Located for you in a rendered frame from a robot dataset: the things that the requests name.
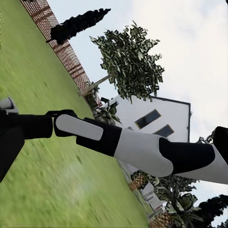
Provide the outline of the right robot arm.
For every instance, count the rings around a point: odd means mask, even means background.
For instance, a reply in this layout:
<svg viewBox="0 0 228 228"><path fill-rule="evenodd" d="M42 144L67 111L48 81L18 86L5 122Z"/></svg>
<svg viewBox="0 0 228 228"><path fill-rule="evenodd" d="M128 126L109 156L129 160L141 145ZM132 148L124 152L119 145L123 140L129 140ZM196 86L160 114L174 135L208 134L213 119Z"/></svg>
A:
<svg viewBox="0 0 228 228"><path fill-rule="evenodd" d="M24 139L76 136L76 143L128 163L154 177L170 174L228 185L228 165L212 143L170 142L158 134L136 132L74 110L45 115L19 114L11 96L0 100L0 132L20 126Z"/></svg>

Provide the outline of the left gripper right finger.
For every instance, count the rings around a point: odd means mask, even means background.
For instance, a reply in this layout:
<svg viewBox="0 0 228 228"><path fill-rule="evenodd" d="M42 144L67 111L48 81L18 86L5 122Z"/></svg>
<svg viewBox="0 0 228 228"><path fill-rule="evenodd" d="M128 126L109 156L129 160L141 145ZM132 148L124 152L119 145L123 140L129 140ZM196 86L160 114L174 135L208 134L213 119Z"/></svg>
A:
<svg viewBox="0 0 228 228"><path fill-rule="evenodd" d="M218 126L215 129L214 138L211 142L228 165L228 128Z"/></svg>

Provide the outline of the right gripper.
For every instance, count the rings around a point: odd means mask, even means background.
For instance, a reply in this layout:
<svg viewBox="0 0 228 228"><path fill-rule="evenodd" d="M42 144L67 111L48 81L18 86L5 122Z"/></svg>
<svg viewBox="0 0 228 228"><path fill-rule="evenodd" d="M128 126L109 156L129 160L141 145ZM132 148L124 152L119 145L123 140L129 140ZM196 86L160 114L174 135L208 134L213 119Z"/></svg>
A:
<svg viewBox="0 0 228 228"><path fill-rule="evenodd" d="M0 111L0 132L20 126L24 139L34 139L36 136L36 117L33 114L6 114Z"/></svg>

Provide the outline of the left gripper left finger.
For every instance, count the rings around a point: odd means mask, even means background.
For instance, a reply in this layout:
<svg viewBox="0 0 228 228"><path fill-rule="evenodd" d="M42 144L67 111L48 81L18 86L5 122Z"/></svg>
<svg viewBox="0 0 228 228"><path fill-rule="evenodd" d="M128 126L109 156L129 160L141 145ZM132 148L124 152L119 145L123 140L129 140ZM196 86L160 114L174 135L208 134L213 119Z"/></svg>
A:
<svg viewBox="0 0 228 228"><path fill-rule="evenodd" d="M0 184L25 144L20 126L0 132Z"/></svg>

